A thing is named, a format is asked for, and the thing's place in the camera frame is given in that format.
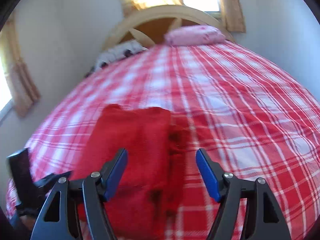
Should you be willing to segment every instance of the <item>metal screw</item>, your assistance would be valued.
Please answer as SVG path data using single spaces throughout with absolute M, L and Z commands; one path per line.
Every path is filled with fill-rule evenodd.
M 65 177 L 61 177 L 59 180 L 58 180 L 58 182 L 59 183 L 65 183 L 67 181 L 67 178 L 65 178 Z
M 258 178 L 258 182 L 260 184 L 265 184 L 266 183 L 266 180 L 264 178 Z
M 99 176 L 100 176 L 100 172 L 98 172 L 98 171 L 94 171 L 93 173 L 91 173 L 91 177 L 93 177 L 93 178 L 97 178 Z
M 224 174 L 224 176 L 225 176 L 227 179 L 233 178 L 233 174 L 232 174 L 231 172 L 226 172 L 226 173 Z

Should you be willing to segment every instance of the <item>blue gripper pad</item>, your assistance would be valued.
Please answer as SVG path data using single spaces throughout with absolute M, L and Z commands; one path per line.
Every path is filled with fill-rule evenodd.
M 123 150 L 116 164 L 113 166 L 113 169 L 105 184 L 107 190 L 104 193 L 104 197 L 107 201 L 109 201 L 109 199 L 115 195 L 116 189 L 119 185 L 120 179 L 125 170 L 125 167 L 127 166 L 127 163 L 128 152 L 127 150 Z
M 197 150 L 196 152 L 196 163 L 209 196 L 212 197 L 216 202 L 219 202 L 221 200 L 221 196 L 219 193 L 218 180 L 201 150 Z

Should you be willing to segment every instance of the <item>pillow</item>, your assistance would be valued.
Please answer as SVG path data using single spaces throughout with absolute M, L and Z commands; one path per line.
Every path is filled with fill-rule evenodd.
M 120 43 L 113 48 L 110 48 L 102 52 L 96 61 L 95 71 L 100 68 L 108 66 L 108 64 L 121 60 L 123 58 L 129 57 L 131 55 L 137 54 L 139 52 L 148 50 L 141 46 L 136 40 L 130 40 Z
M 164 38 L 171 46 L 216 44 L 226 40 L 219 29 L 209 25 L 180 27 L 169 31 Z

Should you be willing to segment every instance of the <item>window sill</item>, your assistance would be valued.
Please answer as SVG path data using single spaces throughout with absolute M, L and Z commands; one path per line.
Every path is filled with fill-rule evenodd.
M 6 115 L 10 112 L 10 110 L 12 109 L 12 100 L 10 100 L 5 106 L 4 108 L 2 108 L 0 110 L 0 125 L 1 122 L 4 120 L 4 118 L 6 117 Z
M 212 17 L 216 19 L 221 19 L 221 12 L 205 12 L 207 14 L 210 14 Z

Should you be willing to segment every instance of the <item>mattress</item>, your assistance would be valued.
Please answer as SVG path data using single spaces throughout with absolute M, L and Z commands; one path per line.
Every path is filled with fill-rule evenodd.
M 31 173 L 77 169 L 82 149 L 108 104 L 127 109 L 162 107 L 186 116 L 188 144 L 183 201 L 166 239 L 206 239 L 219 204 L 211 199 L 195 162 L 203 147 L 241 179 L 263 177 L 283 211 L 292 239 L 302 239 L 320 213 L 320 105 L 288 73 L 227 42 L 169 47 L 110 64 L 82 81 L 27 142 Z M 8 216 L 16 193 L 9 182 Z M 244 221 L 241 200 L 234 239 Z M 84 238 L 89 237 L 82 223 Z

